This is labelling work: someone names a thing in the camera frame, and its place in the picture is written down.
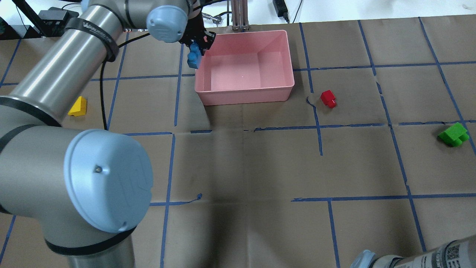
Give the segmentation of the blue three-stud block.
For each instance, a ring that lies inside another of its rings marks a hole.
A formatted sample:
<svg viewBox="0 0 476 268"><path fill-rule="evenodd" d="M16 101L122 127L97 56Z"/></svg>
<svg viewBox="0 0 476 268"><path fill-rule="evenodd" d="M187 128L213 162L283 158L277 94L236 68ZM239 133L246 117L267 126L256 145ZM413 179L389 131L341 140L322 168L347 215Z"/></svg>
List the blue three-stud block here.
<svg viewBox="0 0 476 268"><path fill-rule="evenodd" d="M189 46L189 54L187 55L187 64L189 68L199 69L201 63L202 53L199 45L193 42Z"/></svg>

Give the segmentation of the yellow two-stud block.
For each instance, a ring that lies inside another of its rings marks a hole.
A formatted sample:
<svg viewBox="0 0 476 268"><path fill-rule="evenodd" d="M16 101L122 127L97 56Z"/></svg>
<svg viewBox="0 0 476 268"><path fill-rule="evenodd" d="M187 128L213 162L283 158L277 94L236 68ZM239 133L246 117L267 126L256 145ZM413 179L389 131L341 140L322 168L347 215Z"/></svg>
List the yellow two-stud block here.
<svg viewBox="0 0 476 268"><path fill-rule="evenodd" d="M79 96L68 112L70 117L82 117L87 113L88 101L83 96Z"/></svg>

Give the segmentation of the red small block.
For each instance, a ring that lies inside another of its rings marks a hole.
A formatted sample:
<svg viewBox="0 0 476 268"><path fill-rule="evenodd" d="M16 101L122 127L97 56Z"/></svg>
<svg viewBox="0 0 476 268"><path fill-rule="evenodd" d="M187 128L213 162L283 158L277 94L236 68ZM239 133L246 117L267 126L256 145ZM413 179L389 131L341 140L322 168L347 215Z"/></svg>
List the red small block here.
<svg viewBox="0 0 476 268"><path fill-rule="evenodd" d="M322 92L320 95L320 99L323 104L329 107L330 109L333 109L337 106L337 103L335 101L335 95L332 90L325 90L324 92Z"/></svg>

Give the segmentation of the green two-stud block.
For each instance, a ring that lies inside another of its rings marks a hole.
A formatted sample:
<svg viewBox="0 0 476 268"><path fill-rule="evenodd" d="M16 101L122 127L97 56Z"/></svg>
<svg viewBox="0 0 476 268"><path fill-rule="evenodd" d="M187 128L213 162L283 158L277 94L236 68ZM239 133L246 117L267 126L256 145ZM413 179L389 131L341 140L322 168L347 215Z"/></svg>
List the green two-stud block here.
<svg viewBox="0 0 476 268"><path fill-rule="evenodd" d="M459 122L452 124L437 137L451 147L459 147L470 138L468 130Z"/></svg>

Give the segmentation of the pink plastic box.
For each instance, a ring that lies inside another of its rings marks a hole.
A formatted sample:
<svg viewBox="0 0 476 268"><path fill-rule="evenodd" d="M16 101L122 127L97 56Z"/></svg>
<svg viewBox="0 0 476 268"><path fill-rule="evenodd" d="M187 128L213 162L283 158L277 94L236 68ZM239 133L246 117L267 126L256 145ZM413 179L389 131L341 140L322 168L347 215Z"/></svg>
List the pink plastic box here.
<svg viewBox="0 0 476 268"><path fill-rule="evenodd" d="M283 29L218 34L195 74L195 92L204 106L282 102L294 85Z"/></svg>

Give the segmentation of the black power adapter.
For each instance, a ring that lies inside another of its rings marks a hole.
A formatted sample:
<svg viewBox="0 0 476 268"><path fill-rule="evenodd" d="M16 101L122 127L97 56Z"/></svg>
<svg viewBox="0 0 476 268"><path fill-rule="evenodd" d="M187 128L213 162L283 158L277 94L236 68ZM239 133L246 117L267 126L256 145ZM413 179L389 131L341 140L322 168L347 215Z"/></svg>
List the black power adapter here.
<svg viewBox="0 0 476 268"><path fill-rule="evenodd" d="M272 0L272 4L277 17L281 17L289 23L289 11L286 2L284 0Z"/></svg>

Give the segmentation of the aluminium frame post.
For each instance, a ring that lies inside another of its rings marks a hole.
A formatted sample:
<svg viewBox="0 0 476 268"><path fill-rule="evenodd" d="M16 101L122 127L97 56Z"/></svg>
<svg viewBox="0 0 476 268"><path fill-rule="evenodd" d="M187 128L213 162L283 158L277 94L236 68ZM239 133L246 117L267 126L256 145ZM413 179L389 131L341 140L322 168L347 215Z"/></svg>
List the aluminium frame post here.
<svg viewBox="0 0 476 268"><path fill-rule="evenodd" d="M232 0L232 30L233 32L245 32L250 29L248 20L248 0Z"/></svg>

